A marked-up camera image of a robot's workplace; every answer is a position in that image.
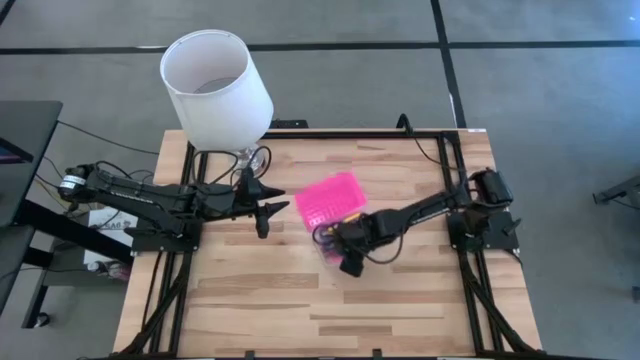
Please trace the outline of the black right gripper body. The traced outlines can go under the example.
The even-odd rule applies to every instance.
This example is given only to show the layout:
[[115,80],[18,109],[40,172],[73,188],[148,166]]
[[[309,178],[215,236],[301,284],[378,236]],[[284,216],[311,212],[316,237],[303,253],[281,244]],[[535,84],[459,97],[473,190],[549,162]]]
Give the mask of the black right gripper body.
[[388,244],[374,233],[373,223],[366,214],[357,214],[335,225],[336,241],[345,252],[369,254]]

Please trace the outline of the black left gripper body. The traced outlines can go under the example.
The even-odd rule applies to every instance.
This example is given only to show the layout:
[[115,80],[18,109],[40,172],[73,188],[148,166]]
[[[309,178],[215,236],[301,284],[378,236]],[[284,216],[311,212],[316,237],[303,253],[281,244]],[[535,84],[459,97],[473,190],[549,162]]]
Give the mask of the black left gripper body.
[[265,211],[258,201],[263,194],[262,184],[255,177],[252,168],[244,168],[239,177],[234,199],[234,214],[237,216],[252,215],[256,220],[265,219]]

